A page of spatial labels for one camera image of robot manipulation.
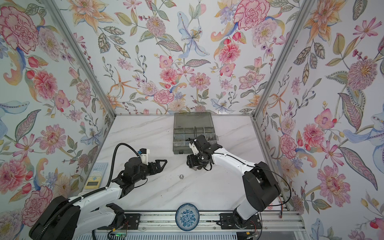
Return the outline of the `grey compartment organizer box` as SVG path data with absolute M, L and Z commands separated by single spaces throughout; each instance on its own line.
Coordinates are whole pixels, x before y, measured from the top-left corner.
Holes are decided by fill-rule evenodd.
M 175 155 L 192 154 L 189 147 L 191 139 L 205 136 L 210 144 L 218 141 L 212 115 L 204 113 L 175 113 L 173 128 L 173 153 Z

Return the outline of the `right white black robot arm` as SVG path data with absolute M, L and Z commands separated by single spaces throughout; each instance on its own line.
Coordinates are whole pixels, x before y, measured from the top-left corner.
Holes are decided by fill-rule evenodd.
M 281 194 L 274 173 L 264 162 L 256 164 L 241 159 L 219 144 L 210 144 L 203 135 L 190 139 L 189 148 L 192 150 L 192 154 L 187 156 L 189 168 L 201 170 L 218 165 L 242 178 L 246 199 L 233 211 L 234 221 L 248 221 L 268 208 Z

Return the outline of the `yellow grey calculator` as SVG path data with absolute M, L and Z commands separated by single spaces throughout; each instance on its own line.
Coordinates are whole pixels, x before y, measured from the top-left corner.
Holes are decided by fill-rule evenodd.
M 84 189 L 86 191 L 98 189 L 101 186 L 107 168 L 108 163 L 95 163 L 86 181 Z

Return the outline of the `blue patterned ceramic plate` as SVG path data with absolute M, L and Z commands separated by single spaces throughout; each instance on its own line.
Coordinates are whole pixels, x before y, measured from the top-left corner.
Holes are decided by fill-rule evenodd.
M 185 232 L 194 230 L 200 221 L 200 213 L 195 205 L 185 203 L 181 205 L 175 214 L 175 222 L 179 229 Z

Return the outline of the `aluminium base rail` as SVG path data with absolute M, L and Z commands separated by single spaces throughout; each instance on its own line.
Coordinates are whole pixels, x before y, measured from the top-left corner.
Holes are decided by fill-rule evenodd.
M 177 224 L 175 211 L 128 211 L 125 212 L 124 225 L 116 232 L 184 232 L 183 226 Z M 244 224 L 238 227 L 231 223 L 230 212 L 200 211 L 199 222 L 190 232 L 304 232 L 305 225 L 297 212 L 291 211 L 264 211 L 257 213 Z

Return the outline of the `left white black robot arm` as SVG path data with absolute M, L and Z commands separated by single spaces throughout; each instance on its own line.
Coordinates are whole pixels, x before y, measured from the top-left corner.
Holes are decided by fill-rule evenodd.
M 125 211 L 115 201 L 128 195 L 137 182 L 161 173 L 167 162 L 155 160 L 144 164 L 139 157 L 131 158 L 109 186 L 82 196 L 53 199 L 31 228 L 30 238 L 71 240 L 98 228 L 117 230 L 123 227 L 128 220 Z

